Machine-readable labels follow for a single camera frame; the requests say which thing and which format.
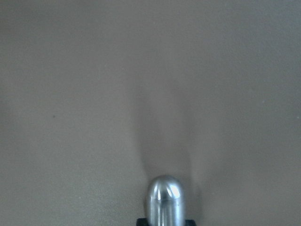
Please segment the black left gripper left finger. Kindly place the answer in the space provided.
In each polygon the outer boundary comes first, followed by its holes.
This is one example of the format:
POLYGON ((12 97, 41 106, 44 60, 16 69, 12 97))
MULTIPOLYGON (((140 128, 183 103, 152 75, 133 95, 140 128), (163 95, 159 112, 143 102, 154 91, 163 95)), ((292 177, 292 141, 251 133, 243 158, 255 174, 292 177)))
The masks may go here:
POLYGON ((146 218, 138 218, 136 221, 136 226, 147 226, 146 218))

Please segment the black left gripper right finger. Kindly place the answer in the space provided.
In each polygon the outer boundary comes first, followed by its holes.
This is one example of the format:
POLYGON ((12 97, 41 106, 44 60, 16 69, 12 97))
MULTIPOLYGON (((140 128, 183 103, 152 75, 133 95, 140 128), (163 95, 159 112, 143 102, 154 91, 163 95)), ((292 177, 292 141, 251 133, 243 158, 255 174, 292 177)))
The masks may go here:
POLYGON ((186 219, 185 226, 196 226, 196 222, 193 219, 186 219))

